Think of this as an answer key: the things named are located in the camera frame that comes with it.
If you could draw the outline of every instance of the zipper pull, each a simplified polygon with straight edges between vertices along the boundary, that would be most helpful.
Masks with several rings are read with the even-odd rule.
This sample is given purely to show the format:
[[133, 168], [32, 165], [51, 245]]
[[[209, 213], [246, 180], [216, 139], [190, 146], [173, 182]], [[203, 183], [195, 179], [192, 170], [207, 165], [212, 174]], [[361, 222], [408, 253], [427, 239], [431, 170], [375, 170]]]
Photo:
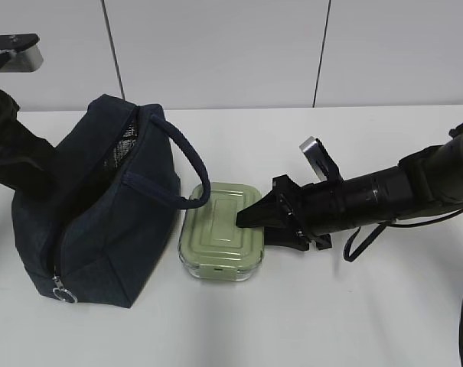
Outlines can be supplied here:
[[53, 281], [56, 285], [56, 287], [53, 288], [53, 294], [58, 300], [62, 300], [68, 304], [75, 304], [78, 302], [77, 296], [75, 296], [64, 287], [64, 284], [59, 276], [53, 276]]

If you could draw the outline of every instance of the dark blue lunch bag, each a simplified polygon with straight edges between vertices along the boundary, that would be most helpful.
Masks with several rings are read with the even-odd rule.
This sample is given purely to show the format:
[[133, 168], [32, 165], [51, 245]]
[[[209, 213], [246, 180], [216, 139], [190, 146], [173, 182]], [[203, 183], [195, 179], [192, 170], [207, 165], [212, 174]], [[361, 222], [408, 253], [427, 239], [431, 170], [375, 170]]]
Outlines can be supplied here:
[[[179, 196], [171, 138], [204, 185]], [[15, 245], [40, 294], [64, 302], [131, 307], [160, 258], [179, 209], [209, 199], [206, 168], [160, 105], [111, 96], [90, 103], [56, 147], [48, 201], [17, 192]]]

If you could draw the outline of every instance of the zipper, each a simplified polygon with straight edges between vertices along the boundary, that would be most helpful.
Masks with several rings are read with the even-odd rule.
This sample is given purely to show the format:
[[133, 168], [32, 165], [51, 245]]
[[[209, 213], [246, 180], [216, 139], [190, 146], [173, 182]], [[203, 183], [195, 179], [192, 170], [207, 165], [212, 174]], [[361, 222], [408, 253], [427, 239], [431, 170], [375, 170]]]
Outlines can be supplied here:
[[64, 284], [61, 281], [61, 245], [63, 244], [63, 238], [67, 231], [67, 227], [75, 218], [76, 216], [73, 216], [69, 220], [61, 220], [61, 224], [58, 227], [56, 235], [54, 236], [54, 241], [51, 243], [51, 247], [47, 253], [47, 269], [51, 273], [51, 279], [55, 285], [53, 288], [53, 294], [58, 300], [70, 304], [77, 303], [78, 299], [77, 296], [75, 296], [71, 291], [64, 287]]
[[[110, 187], [113, 177], [117, 174], [118, 170], [120, 169], [120, 165], [119, 167], [117, 167], [117, 169], [114, 170], [111, 180], [109, 180], [109, 182], [104, 183], [103, 189], [100, 191], [99, 196], [96, 197], [96, 200], [90, 203], [90, 205], [87, 208], [83, 208], [82, 210], [80, 210], [80, 208], [76, 205], [78, 203], [77, 201], [79, 199], [79, 195], [83, 193], [83, 189], [86, 188], [86, 183], [91, 181], [91, 179], [94, 177], [94, 174], [97, 173], [98, 168], [100, 168], [100, 166], [108, 158], [108, 156], [110, 156], [113, 153], [117, 144], [122, 140], [125, 133], [128, 131], [129, 126], [135, 123], [136, 117], [134, 117], [134, 119], [132, 120], [129, 120], [129, 122], [124, 126], [120, 135], [116, 137], [116, 139], [114, 139], [114, 143], [107, 149], [106, 153], [102, 156], [99, 163], [94, 166], [93, 170], [89, 174], [87, 174], [87, 176], [80, 185], [80, 189], [78, 189], [78, 191], [73, 195], [73, 200], [71, 201], [73, 204], [67, 207], [65, 214], [59, 219], [59, 225], [57, 227], [56, 232], [53, 234], [53, 240], [49, 244], [49, 247], [47, 249], [46, 261], [46, 268], [51, 274], [51, 279], [55, 285], [55, 287], [53, 288], [53, 294], [58, 300], [71, 304], [75, 304], [78, 302], [77, 296], [75, 296], [75, 294], [66, 289], [64, 287], [63, 282], [61, 281], [61, 247], [63, 245], [63, 239], [66, 234], [67, 227], [71, 224], [71, 222], [73, 222], [73, 220], [75, 220], [78, 216], [87, 211], [94, 203], [96, 203], [96, 201], [100, 197], [102, 197], [102, 195]], [[131, 150], [127, 152], [125, 157], [120, 162], [124, 161], [131, 154]]]

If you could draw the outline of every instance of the container lid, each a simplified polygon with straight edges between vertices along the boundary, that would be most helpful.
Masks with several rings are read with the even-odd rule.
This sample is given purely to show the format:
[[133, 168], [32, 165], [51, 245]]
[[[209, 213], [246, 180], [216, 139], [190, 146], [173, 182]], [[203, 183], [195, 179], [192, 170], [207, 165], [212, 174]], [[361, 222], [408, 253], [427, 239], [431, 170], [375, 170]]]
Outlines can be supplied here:
[[[199, 185], [191, 199], [201, 194]], [[223, 275], [253, 270], [262, 260], [263, 228], [238, 228], [235, 222], [240, 210], [261, 197], [251, 186], [211, 183], [207, 204], [188, 210], [185, 216], [180, 237], [181, 260], [192, 268], [222, 269]]]

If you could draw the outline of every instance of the bag handle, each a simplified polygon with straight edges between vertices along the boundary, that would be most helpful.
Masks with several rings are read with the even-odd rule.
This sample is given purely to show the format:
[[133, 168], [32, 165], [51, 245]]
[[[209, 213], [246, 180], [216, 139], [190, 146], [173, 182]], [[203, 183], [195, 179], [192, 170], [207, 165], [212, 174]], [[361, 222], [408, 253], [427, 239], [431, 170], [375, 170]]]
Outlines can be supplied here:
[[158, 126], [166, 135], [180, 148], [191, 163], [195, 172], [202, 181], [202, 195], [198, 199], [186, 199], [182, 196], [176, 196], [164, 187], [148, 180], [140, 174], [128, 172], [124, 175], [123, 183], [132, 187], [140, 193], [149, 196], [163, 204], [172, 206], [176, 209], [195, 209], [203, 206], [210, 197], [210, 182], [206, 166], [199, 154], [192, 147], [191, 143], [184, 137], [180, 130], [174, 127], [170, 122], [162, 119], [156, 114], [150, 116], [151, 121]]

